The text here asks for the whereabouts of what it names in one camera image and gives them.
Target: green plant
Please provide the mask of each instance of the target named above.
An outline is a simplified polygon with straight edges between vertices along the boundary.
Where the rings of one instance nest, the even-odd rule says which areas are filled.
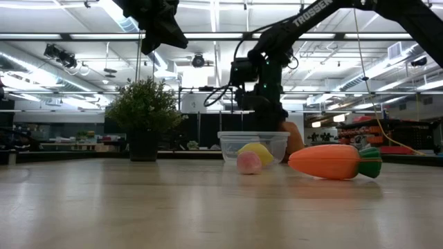
[[[180,124],[181,115],[175,108],[174,91],[164,91],[164,82],[151,77],[133,82],[120,90],[106,115],[122,128],[164,132]]]

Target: table surface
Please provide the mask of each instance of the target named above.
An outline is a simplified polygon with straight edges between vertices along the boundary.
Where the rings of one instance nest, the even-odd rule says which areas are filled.
[[[242,176],[221,160],[0,168],[0,248],[441,248],[443,168]]]

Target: toy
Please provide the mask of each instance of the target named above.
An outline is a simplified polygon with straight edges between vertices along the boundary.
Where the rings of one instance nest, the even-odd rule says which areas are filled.
[[[292,153],[288,164],[311,176],[343,180],[354,178],[358,173],[376,178],[382,161],[376,148],[359,152],[350,145],[319,145]]]
[[[262,171],[262,161],[255,152],[245,151],[237,157],[237,169],[241,174],[259,174]]]
[[[272,161],[274,160],[274,157],[271,153],[269,153],[268,149],[259,142],[251,142],[247,145],[244,145],[243,148],[238,151],[238,154],[245,151],[255,152],[262,161],[263,167],[268,165],[269,163],[272,163]]]

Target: potted plant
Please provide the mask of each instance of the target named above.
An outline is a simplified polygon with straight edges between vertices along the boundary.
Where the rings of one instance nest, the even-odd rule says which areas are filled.
[[[126,130],[132,161],[155,161],[161,133],[176,127],[174,91],[164,91],[164,82],[151,77],[123,87],[107,108],[107,116]]]

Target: ceiling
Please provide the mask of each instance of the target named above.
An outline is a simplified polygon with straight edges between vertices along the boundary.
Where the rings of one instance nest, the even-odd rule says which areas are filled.
[[[220,0],[217,18],[211,21],[211,1],[192,0],[180,1],[179,9],[175,16],[183,32],[246,32],[261,26],[279,21],[298,13],[301,0]],[[81,7],[83,1],[76,0],[0,0],[0,33],[116,33],[122,28],[111,17],[109,11],[102,8],[106,0],[98,3],[90,1],[92,8]],[[443,0],[432,0],[435,5],[442,4]],[[4,8],[6,5],[22,6],[21,8]],[[36,6],[53,8],[54,6],[80,6],[77,8],[30,10]],[[442,18],[443,10],[433,9]],[[357,19],[361,32],[370,33],[404,33],[403,28],[393,22],[379,17],[374,12],[357,10]],[[338,10],[310,32],[354,33],[354,12],[349,9]],[[238,57],[246,56],[247,52],[255,45],[255,41],[246,41],[239,50]],[[387,56],[387,49],[393,41],[364,41],[361,43],[363,63],[369,65],[378,59]],[[32,55],[43,62],[47,62],[63,70],[60,64],[47,60],[43,52],[47,44],[56,44],[58,47],[74,53],[78,61],[84,62],[87,67],[80,69],[74,77],[84,80],[99,89],[113,91],[116,86],[124,86],[128,79],[133,80],[136,75],[136,58],[138,45],[135,42],[111,42],[107,53],[105,42],[67,42],[67,41],[8,41],[11,45],[23,52]],[[221,71],[221,85],[229,80],[230,62],[237,41],[190,41],[186,49],[161,45],[156,53],[163,59],[177,63],[178,72],[189,68],[190,59],[196,53],[201,53],[209,61],[215,61],[215,48],[219,49],[218,65]],[[341,80],[361,72],[359,45],[356,41],[297,41],[293,45],[300,66],[292,71],[285,69],[283,73],[284,89],[294,90],[297,86],[310,87],[310,91],[328,90],[328,80]],[[147,57],[143,57],[140,70],[142,77],[152,75],[155,68]],[[78,72],[79,67],[69,70],[71,74]],[[107,79],[104,68],[112,68],[118,72],[115,78]],[[393,68],[391,71],[379,75],[376,80],[386,84],[405,77],[404,66]],[[307,98],[298,95],[294,98]]]

